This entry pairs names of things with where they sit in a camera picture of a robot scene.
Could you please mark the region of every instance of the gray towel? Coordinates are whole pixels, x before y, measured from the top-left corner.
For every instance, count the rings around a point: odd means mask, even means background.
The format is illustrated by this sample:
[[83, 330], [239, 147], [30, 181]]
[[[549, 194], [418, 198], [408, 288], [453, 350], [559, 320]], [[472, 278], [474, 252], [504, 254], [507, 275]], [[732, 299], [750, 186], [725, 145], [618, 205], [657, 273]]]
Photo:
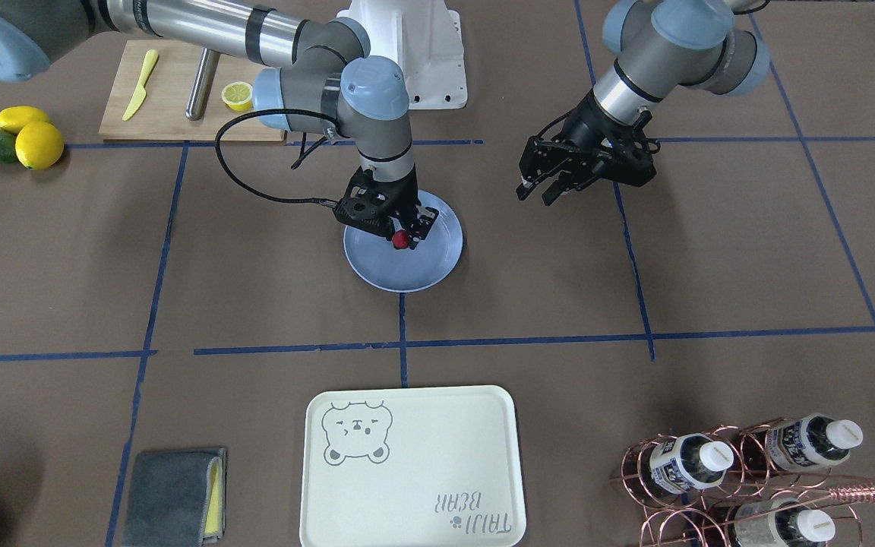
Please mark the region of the gray towel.
[[[208, 512], [212, 464], [221, 465], [223, 447], [184, 451], [145, 451], [134, 460], [124, 547], [199, 547]], [[222, 503], [222, 530], [225, 525]], [[207, 538], [209, 542], [221, 537]]]

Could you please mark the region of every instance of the white bottle cap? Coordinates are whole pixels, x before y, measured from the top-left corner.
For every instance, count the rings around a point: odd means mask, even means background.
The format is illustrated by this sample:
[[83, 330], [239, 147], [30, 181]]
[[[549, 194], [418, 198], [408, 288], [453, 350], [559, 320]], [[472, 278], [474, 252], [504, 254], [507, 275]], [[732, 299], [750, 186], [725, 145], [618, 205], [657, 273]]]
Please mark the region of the white bottle cap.
[[826, 437], [834, 446], [843, 450], [862, 444], [862, 429], [850, 419], [837, 419], [826, 426]]
[[701, 463], [708, 470], [725, 471], [735, 463], [735, 453], [728, 444], [720, 441], [712, 441], [703, 444], [698, 456], [701, 457]]
[[805, 509], [795, 519], [799, 533], [809, 541], [823, 542], [836, 537], [836, 523], [825, 511]]

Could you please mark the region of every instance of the yellow knife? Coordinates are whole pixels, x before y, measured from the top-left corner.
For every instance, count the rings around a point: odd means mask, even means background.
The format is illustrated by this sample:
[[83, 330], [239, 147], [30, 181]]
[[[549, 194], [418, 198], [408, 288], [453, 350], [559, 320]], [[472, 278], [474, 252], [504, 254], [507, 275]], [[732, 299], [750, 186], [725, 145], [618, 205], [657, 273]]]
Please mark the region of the yellow knife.
[[145, 53], [144, 66], [140, 69], [140, 77], [137, 79], [137, 86], [134, 88], [131, 104], [128, 104], [128, 110], [124, 113], [125, 122], [133, 117], [137, 109], [140, 108], [140, 105], [144, 103], [145, 98], [147, 98], [147, 90], [144, 89], [144, 86], [146, 86], [150, 72], [153, 71], [153, 66], [156, 65], [159, 57], [160, 54], [157, 52], [157, 49], [148, 49], [147, 53]]

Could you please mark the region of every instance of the bear drawing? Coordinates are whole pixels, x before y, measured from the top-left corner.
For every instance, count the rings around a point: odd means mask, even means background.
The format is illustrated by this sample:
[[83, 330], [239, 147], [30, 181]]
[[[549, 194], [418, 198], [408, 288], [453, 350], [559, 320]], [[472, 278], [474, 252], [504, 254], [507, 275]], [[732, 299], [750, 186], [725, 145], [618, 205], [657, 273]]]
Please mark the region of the bear drawing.
[[323, 430], [327, 446], [323, 452], [326, 463], [340, 465], [347, 457], [367, 457], [372, 463], [383, 463], [390, 456], [387, 430], [393, 415], [383, 406], [366, 402], [333, 403], [323, 415]]

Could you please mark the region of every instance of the blue plate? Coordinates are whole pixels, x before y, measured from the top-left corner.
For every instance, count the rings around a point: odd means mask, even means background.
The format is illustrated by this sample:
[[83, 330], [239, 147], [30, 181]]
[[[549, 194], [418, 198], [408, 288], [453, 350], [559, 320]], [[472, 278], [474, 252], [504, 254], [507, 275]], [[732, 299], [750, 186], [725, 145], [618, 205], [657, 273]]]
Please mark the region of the blue plate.
[[378, 289], [399, 293], [424, 290], [447, 277], [461, 258], [465, 233], [457, 215], [433, 194], [418, 191], [417, 197], [424, 207], [441, 212], [417, 249], [396, 250], [388, 240], [349, 226], [343, 231], [346, 260], [358, 276]]

